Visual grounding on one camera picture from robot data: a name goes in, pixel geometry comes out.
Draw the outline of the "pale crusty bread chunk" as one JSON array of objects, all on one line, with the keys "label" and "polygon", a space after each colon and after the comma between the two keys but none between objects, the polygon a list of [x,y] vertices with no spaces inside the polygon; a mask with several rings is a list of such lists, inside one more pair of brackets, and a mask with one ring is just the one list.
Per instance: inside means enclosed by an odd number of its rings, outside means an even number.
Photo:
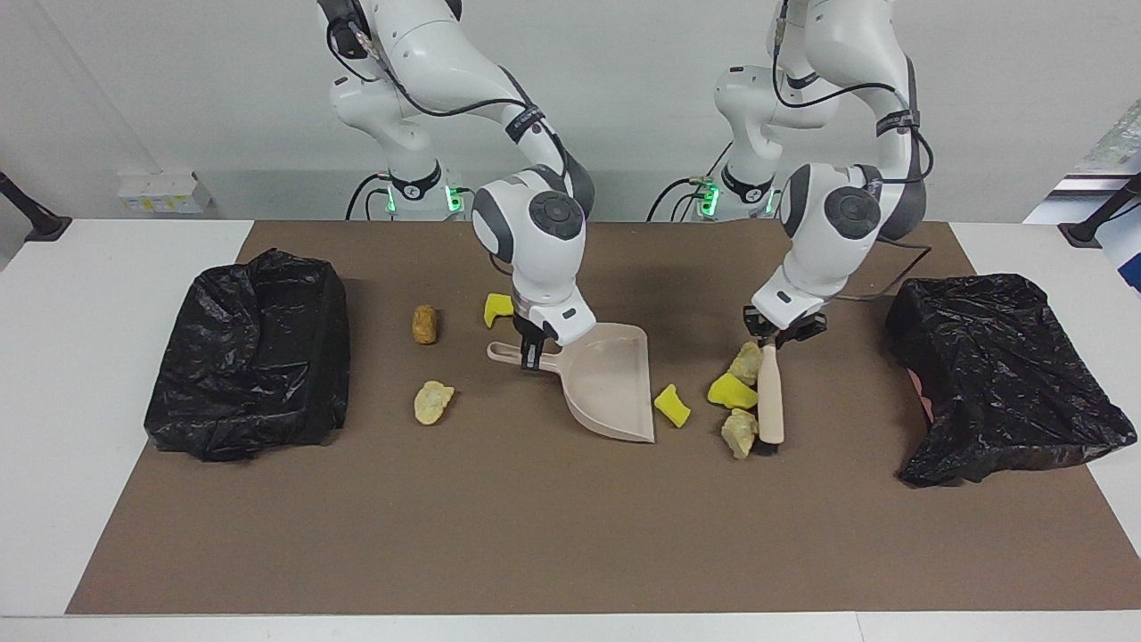
[{"label": "pale crusty bread chunk", "polygon": [[734,407],[720,428],[721,438],[730,448],[734,460],[748,458],[756,441],[759,426],[752,411]]},{"label": "pale crusty bread chunk", "polygon": [[762,359],[762,349],[756,342],[743,342],[726,372],[736,377],[739,383],[755,387]]},{"label": "pale crusty bread chunk", "polygon": [[413,399],[416,423],[424,426],[438,423],[454,395],[456,395],[454,387],[439,381],[424,382]]}]

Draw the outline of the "beige hand brush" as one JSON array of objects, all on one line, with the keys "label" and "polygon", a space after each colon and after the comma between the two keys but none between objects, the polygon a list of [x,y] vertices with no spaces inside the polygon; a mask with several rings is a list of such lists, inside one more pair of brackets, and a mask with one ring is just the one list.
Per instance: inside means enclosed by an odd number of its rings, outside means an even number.
[{"label": "beige hand brush", "polygon": [[759,347],[759,369],[755,383],[758,405],[755,409],[758,422],[759,452],[767,455],[778,454],[785,442],[785,417],[780,369],[777,361],[776,341],[770,340]]}]

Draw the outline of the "beige plastic dustpan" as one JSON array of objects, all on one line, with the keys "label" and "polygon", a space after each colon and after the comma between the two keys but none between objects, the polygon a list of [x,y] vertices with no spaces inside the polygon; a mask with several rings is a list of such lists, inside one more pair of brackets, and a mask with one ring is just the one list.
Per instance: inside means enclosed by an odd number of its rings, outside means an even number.
[{"label": "beige plastic dustpan", "polygon": [[648,336],[640,326],[599,322],[560,352],[542,355],[539,369],[559,375],[568,409],[586,430],[656,442]]}]

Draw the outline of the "black plastic trash bag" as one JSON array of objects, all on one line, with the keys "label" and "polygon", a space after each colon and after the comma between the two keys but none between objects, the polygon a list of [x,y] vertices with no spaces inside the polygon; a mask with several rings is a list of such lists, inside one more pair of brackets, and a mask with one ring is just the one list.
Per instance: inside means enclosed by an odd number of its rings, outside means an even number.
[{"label": "black plastic trash bag", "polygon": [[898,472],[904,483],[1079,466],[1138,440],[1027,277],[905,281],[885,326],[930,405],[926,434]]},{"label": "black plastic trash bag", "polygon": [[148,441],[202,462],[326,444],[351,369],[345,284],[278,249],[200,273],[176,314],[145,412]]}]

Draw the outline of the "brown table mat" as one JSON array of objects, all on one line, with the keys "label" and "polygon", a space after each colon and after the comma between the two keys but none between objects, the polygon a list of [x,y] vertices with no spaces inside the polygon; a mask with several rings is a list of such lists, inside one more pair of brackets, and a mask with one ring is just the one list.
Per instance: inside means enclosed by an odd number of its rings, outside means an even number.
[{"label": "brown table mat", "polygon": [[[780,350],[787,440],[734,460],[710,383],[785,255],[778,224],[590,224],[578,284],[639,325],[653,388],[691,416],[656,442],[570,417],[555,375],[486,358],[505,287],[461,224],[261,222],[330,261],[351,331],[348,418],[325,447],[244,463],[146,447],[68,613],[682,613],[1141,609],[1141,558],[1087,468],[912,489],[925,434],[887,301],[831,304]],[[439,340],[413,341],[419,304]],[[424,382],[456,389],[435,425]]]}]

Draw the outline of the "black stand foot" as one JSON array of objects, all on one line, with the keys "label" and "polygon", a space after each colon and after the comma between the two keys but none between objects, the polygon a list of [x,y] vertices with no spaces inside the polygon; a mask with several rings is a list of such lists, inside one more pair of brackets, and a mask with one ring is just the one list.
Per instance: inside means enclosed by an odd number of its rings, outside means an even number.
[{"label": "black stand foot", "polygon": [[2,170],[0,170],[0,194],[21,212],[21,216],[29,219],[31,231],[25,237],[26,243],[52,243],[60,239],[62,233],[68,230],[70,224],[73,222],[72,217],[54,214],[44,204],[31,198]]},{"label": "black stand foot", "polygon": [[1128,214],[1138,206],[1141,206],[1141,171],[1130,177],[1124,186],[1104,200],[1104,203],[1101,203],[1087,219],[1077,224],[1058,224],[1058,228],[1073,247],[1101,249],[1101,244],[1097,242],[1097,230],[1117,217]]}]

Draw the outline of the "white wall socket box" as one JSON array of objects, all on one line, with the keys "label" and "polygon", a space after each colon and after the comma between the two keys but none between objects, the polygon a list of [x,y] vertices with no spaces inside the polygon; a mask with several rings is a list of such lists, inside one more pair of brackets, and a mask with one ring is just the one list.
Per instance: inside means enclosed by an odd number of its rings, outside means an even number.
[{"label": "white wall socket box", "polygon": [[213,204],[195,172],[123,174],[118,197],[135,214],[203,216]]}]

